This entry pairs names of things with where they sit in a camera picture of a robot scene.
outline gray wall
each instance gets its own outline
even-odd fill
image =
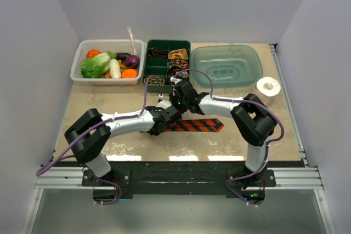
[[[276,43],[302,0],[60,0],[79,39]]]
[[[307,157],[318,165],[338,233],[351,215],[351,0],[304,0],[278,56]]]
[[[0,232],[11,234],[54,148],[78,40],[58,0],[0,6]]]

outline table top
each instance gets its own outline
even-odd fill
[[[191,50],[209,45],[232,45],[233,43],[192,43]],[[274,58],[268,44],[245,44],[258,54],[263,77],[269,76],[279,80]],[[201,88],[192,82],[200,92],[209,89]],[[255,84],[235,88],[216,88],[214,94],[226,97],[243,97],[253,93]],[[148,94],[146,105],[156,105],[158,94]],[[135,86],[87,86],[75,82],[65,112],[54,157],[67,147],[65,131],[87,110],[97,108],[100,113],[125,113],[138,111],[142,107],[144,85],[139,80]],[[299,161],[298,144],[291,122],[290,112],[284,93],[281,91],[269,108],[280,118],[285,128],[285,136],[279,142],[272,143],[268,160]],[[159,136],[148,133],[130,133],[114,137],[107,141],[103,153],[108,160],[123,161],[184,161],[208,160],[245,160],[247,142],[242,138],[235,122],[221,116],[201,116],[192,113],[183,114],[183,119],[218,118],[224,127],[216,133],[211,132],[164,132]],[[277,126],[272,138],[278,137]]]

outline white paper roll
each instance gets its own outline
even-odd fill
[[[268,106],[280,92],[280,83],[272,77],[264,77],[256,83],[254,93]]]

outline green organizer tray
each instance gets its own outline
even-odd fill
[[[146,58],[145,66],[143,72],[143,83],[145,85],[144,79],[150,75],[161,77],[165,79],[165,85],[162,86],[163,93],[171,93],[173,86],[170,84],[170,77],[167,76],[167,65],[168,58],[150,58],[149,51],[151,48],[162,49],[167,53],[176,49],[186,49],[188,57],[190,58],[190,47],[189,41],[177,41],[171,39],[152,39],[148,41],[148,46],[146,48]],[[158,85],[148,84],[148,93],[159,93]]]

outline carrot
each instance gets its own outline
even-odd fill
[[[138,72],[135,69],[127,69],[122,72],[122,78],[124,79],[136,78],[137,76]]]
[[[106,79],[111,79],[112,77],[111,77],[111,74],[110,74],[110,71],[106,71],[106,73],[105,73],[105,78]]]
[[[95,56],[97,56],[99,54],[101,54],[100,51],[98,51],[97,49],[92,49],[92,50],[88,51],[87,59],[92,59],[92,58],[94,58]]]

